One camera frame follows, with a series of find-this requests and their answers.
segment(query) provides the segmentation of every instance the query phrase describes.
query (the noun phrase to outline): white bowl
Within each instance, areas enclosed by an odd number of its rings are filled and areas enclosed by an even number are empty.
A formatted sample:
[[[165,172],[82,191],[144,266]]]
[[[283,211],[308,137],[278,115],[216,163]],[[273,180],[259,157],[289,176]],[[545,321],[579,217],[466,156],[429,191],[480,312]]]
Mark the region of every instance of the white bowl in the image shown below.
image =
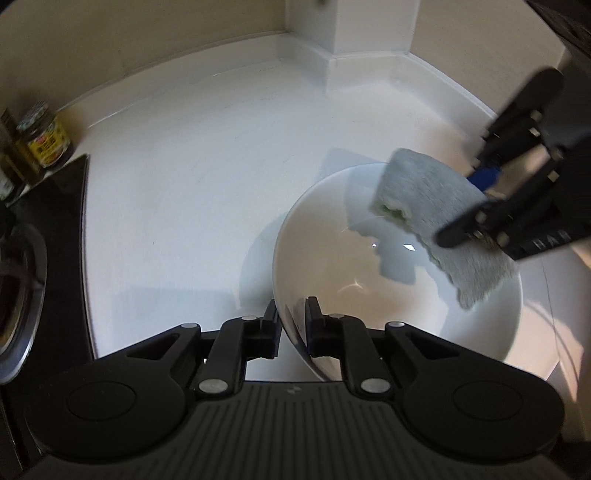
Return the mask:
[[[383,329],[401,320],[503,361],[521,314],[521,279],[506,281],[470,311],[416,237],[372,207],[385,164],[342,170],[308,190],[287,215],[275,245],[273,291],[284,328],[307,357],[304,301]],[[335,359],[312,359],[316,372],[340,379]]]

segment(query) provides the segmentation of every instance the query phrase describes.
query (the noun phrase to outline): backsplash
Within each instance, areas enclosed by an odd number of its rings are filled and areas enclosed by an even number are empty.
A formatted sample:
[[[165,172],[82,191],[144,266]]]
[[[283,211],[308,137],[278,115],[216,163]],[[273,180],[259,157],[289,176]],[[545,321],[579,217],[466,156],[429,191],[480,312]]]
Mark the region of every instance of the backsplash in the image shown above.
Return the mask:
[[[185,52],[285,28],[284,0],[16,0],[0,14],[0,97],[16,115]]]
[[[564,47],[523,0],[421,0],[411,53],[499,111]]]

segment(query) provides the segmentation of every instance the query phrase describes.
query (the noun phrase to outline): gray cloth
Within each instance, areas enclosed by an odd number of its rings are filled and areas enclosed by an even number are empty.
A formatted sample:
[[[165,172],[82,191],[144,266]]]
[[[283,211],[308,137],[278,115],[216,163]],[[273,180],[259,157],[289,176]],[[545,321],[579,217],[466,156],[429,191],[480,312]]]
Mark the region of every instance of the gray cloth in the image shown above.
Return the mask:
[[[427,155],[400,149],[386,166],[375,202],[395,216],[427,248],[431,260],[449,276],[463,309],[486,299],[517,266],[500,249],[479,241],[439,247],[435,234],[486,196],[459,173]]]

